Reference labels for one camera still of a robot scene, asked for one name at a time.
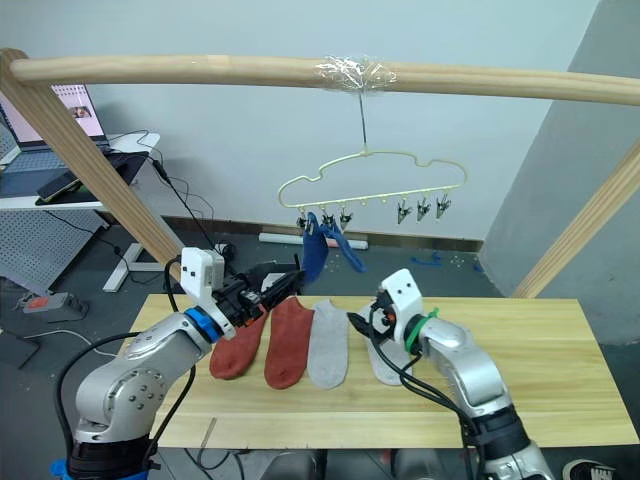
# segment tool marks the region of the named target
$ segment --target monitor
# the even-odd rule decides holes
[[[87,88],[84,85],[52,85],[51,88],[62,100],[69,115],[76,119],[84,132],[93,141],[106,143],[107,137],[93,108]],[[42,137],[29,125],[2,92],[0,92],[0,108],[16,143],[22,150],[46,147]]]

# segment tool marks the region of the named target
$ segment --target wooden tabletop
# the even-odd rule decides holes
[[[311,308],[326,297],[300,297]],[[358,311],[369,297],[330,297]],[[190,303],[178,296],[181,309]],[[494,359],[529,436],[543,447],[638,443],[591,329],[576,300],[425,298],[425,309],[471,329]],[[144,330],[171,313],[165,295],[149,295],[132,330]],[[191,392],[160,440],[166,447],[199,447],[215,418],[209,448],[419,448],[460,446],[455,416],[403,387],[380,383],[369,365],[364,338],[349,329],[349,370],[332,390],[305,375],[286,390],[263,376],[267,322],[249,371],[236,380],[209,374],[209,356],[197,365]],[[427,361],[414,375],[449,391]],[[182,389],[176,382],[156,426]]]

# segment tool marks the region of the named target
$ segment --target gray floor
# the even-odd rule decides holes
[[[195,232],[178,232],[188,245],[204,246]],[[126,247],[131,237],[119,227],[112,227],[101,234],[103,238]],[[220,235],[220,240],[232,241],[238,249],[234,262],[238,270],[257,262],[276,259],[290,261],[294,253],[301,253],[296,246],[260,244],[254,236]],[[429,262],[431,251],[392,247],[373,247],[362,252],[369,267],[367,274],[351,270],[332,251],[326,271],[321,278],[305,290],[310,295],[371,295],[380,279],[401,267],[409,267],[425,295],[433,296],[499,296],[486,276],[474,268],[472,254],[440,252],[441,266],[424,266],[415,263]],[[452,263],[457,255],[458,263]],[[111,249],[98,242],[91,242],[79,258],[60,278],[57,291],[69,291],[86,300],[91,310],[85,320],[68,324],[45,324],[13,311],[23,291],[3,281],[0,286],[1,326],[21,335],[29,335],[55,328],[70,328],[91,339],[127,331],[149,293],[162,291],[162,280],[157,278],[148,285],[139,285],[127,280],[120,292],[105,294],[101,288],[116,264]],[[139,280],[153,274],[138,273]],[[63,455],[63,440],[54,415],[52,390],[56,375],[67,359],[81,347],[81,342],[67,335],[53,335],[39,339],[37,354],[20,370],[0,364],[0,477],[3,479],[50,478],[48,467],[52,460]],[[115,351],[117,345],[105,347]],[[636,429],[640,426],[640,384],[637,370],[640,365],[640,344],[624,346],[602,346],[603,353],[620,388]],[[93,368],[102,364],[106,357],[88,355],[75,368],[68,379],[65,401],[69,412],[73,412],[73,394],[79,381]],[[75,418],[71,415],[72,424]],[[260,473],[277,452],[252,452],[243,456],[247,480],[259,478]],[[439,451],[448,473],[448,478],[463,478],[460,452]],[[640,475],[640,447],[597,447],[546,449],[545,454],[552,468],[559,474],[562,465],[575,458],[593,458],[616,466],[623,479],[635,479]],[[215,462],[220,451],[206,452],[208,463]],[[339,450],[331,451],[328,458],[327,479],[377,480],[391,478],[386,459],[381,451]],[[163,448],[156,457],[163,464],[160,472],[153,472],[153,479],[205,478],[187,459],[181,449]],[[216,470],[214,478],[239,478],[237,466],[227,462]]]

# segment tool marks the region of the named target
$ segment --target red sock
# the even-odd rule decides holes
[[[231,340],[218,340],[209,362],[211,375],[231,380],[247,371],[260,346],[260,336],[266,319],[265,313],[248,327],[238,328],[236,336]]]
[[[271,312],[271,338],[264,363],[264,378],[272,388],[298,383],[307,368],[313,310],[289,297]]]

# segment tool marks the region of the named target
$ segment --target wooden rod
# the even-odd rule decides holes
[[[627,152],[569,226],[520,282],[513,296],[536,297],[640,187],[640,141]]]
[[[320,75],[323,58],[230,55],[123,55],[16,59],[25,85],[75,83],[203,83],[337,88]],[[548,98],[640,105],[640,79],[586,73],[384,62],[396,79],[382,89]]]
[[[129,189],[53,90],[48,86],[25,86],[14,78],[10,63],[24,58],[26,55],[19,50],[0,50],[0,91],[158,262],[164,264],[174,258],[180,253],[178,245]],[[179,269],[172,273],[180,278]]]

